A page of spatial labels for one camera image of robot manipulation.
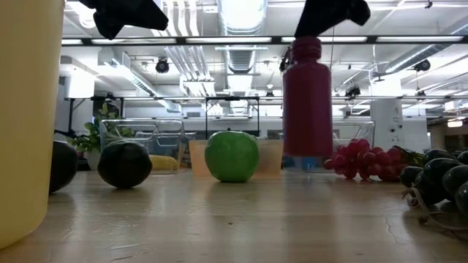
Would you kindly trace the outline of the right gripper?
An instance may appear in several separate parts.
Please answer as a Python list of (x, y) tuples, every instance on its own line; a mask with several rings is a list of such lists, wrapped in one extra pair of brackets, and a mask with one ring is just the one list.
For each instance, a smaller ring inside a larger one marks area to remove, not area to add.
[(364, 26), (370, 18), (365, 0), (306, 0), (295, 37), (317, 37), (348, 19)]

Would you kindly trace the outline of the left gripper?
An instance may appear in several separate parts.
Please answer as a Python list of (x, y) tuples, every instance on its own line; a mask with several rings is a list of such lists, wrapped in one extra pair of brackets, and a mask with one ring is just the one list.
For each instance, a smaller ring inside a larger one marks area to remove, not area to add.
[[(120, 21), (126, 0), (78, 0), (89, 9), (94, 9), (94, 22), (105, 39), (114, 39), (124, 27)], [(129, 0), (127, 25), (148, 29), (166, 29), (168, 18), (154, 0)]]

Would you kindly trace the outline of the purple plastic bottle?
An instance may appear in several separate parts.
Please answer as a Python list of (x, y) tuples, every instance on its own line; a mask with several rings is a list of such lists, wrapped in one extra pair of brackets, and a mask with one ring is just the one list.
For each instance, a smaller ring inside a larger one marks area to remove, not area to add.
[(294, 64), (283, 75), (284, 152), (326, 157), (333, 151), (331, 71), (319, 62), (321, 41), (299, 37), (292, 44)]

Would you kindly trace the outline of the red grape bunch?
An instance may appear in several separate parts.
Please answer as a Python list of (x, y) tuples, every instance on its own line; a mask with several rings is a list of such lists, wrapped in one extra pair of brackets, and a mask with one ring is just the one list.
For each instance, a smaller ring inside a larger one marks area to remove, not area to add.
[(397, 145), (389, 150), (372, 148), (366, 139), (354, 139), (347, 145), (339, 145), (332, 156), (323, 162), (325, 169), (333, 170), (347, 179), (359, 176), (361, 180), (370, 180), (377, 177), (383, 182), (397, 182), (403, 169), (422, 166), (421, 153)]

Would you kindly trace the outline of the yellow banana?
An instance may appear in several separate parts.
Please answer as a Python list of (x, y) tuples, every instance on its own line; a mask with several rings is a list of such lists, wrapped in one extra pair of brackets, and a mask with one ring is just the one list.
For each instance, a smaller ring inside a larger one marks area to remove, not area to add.
[(179, 163), (173, 157), (150, 155), (149, 158), (152, 163), (153, 171), (175, 172), (179, 169)]

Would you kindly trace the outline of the yellow plastic bottle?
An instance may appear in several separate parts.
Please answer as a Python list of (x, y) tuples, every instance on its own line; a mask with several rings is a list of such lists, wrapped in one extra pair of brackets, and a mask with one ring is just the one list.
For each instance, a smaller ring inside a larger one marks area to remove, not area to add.
[(0, 249), (48, 207), (65, 0), (0, 0)]

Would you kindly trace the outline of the clear plastic bin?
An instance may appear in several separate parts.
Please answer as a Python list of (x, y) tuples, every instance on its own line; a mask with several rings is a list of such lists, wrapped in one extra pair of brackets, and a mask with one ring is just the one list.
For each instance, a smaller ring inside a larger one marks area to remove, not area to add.
[[(367, 140), (371, 147), (374, 146), (374, 123), (372, 121), (336, 121), (333, 123), (333, 151), (337, 151), (341, 146), (347, 146), (350, 142), (358, 140)], [(323, 163), (331, 157), (319, 156), (317, 158), (321, 158)], [(326, 170), (320, 169), (315, 172), (326, 172)]]
[[(186, 148), (182, 142), (184, 124), (177, 120), (103, 120), (100, 123), (102, 148), (112, 142), (128, 140), (141, 144), (149, 155), (170, 156), (181, 166)], [(151, 171), (152, 174), (176, 174), (178, 171)]]

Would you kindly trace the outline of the black background rack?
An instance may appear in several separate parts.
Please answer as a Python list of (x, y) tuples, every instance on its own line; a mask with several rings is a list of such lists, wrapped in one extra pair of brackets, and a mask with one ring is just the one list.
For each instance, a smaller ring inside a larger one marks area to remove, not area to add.
[(227, 102), (234, 102), (234, 101), (247, 101), (250, 102), (251, 100), (255, 100), (257, 102), (257, 106), (255, 107), (257, 111), (257, 133), (261, 135), (260, 132), (260, 98), (259, 96), (207, 96), (204, 98), (205, 101), (205, 139), (208, 139), (208, 103), (211, 100), (223, 100)]

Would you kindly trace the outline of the white pillar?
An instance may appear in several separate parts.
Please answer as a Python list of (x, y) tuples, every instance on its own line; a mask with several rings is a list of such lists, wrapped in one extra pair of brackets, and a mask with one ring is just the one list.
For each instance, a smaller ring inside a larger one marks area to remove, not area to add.
[(388, 77), (371, 83), (371, 120), (374, 122), (374, 146), (389, 150), (394, 145), (404, 146), (401, 81)]

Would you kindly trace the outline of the green artificial plant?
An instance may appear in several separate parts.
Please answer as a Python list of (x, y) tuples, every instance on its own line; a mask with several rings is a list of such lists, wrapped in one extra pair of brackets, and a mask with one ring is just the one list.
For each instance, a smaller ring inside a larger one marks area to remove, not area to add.
[(102, 106), (94, 114), (92, 121), (83, 124), (84, 132), (76, 134), (73, 132), (67, 137), (78, 152), (86, 159), (90, 170), (97, 170), (101, 151), (100, 123), (102, 120), (121, 120), (119, 109), (114, 104), (103, 102)]

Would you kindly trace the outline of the orange plastic bin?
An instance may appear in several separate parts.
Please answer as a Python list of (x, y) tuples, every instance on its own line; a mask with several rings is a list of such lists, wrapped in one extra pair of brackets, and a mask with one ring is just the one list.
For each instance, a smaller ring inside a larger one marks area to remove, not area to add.
[[(282, 172), (283, 141), (258, 140), (259, 163), (253, 180), (279, 179)], [(207, 140), (190, 140), (189, 152), (195, 178), (213, 178), (204, 159)]]

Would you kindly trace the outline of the green apple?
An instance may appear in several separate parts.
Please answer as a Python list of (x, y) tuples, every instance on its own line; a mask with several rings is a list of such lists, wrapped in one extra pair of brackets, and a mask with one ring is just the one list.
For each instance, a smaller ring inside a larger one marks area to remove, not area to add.
[(204, 150), (211, 175), (222, 183), (245, 183), (257, 170), (260, 152), (257, 138), (243, 131), (218, 131)]

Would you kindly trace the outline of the black grape bunch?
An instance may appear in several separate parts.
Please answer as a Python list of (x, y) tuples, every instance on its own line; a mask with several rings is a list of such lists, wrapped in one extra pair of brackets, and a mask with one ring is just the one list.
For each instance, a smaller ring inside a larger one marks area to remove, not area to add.
[(468, 150), (453, 155), (432, 149), (407, 157), (412, 165), (400, 171), (399, 180), (406, 187), (402, 197), (408, 206), (421, 209), (418, 223), (430, 222), (468, 239)]

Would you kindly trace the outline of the black aluminium frame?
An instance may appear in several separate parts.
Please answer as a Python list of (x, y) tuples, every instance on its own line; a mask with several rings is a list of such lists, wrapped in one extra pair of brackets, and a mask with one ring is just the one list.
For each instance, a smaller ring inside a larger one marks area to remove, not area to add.
[[(63, 46), (288, 45), (294, 37), (128, 37), (62, 39)], [(322, 36), (324, 45), (468, 45), (468, 35)]]

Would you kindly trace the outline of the silver ventilation duct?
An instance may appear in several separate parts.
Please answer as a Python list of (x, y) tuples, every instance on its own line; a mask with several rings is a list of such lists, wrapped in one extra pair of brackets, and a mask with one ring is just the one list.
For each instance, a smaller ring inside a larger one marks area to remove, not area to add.
[[(216, 0), (223, 35), (259, 36), (263, 33), (268, 0)], [(254, 68), (255, 50), (228, 50), (227, 68), (234, 74), (249, 74)]]

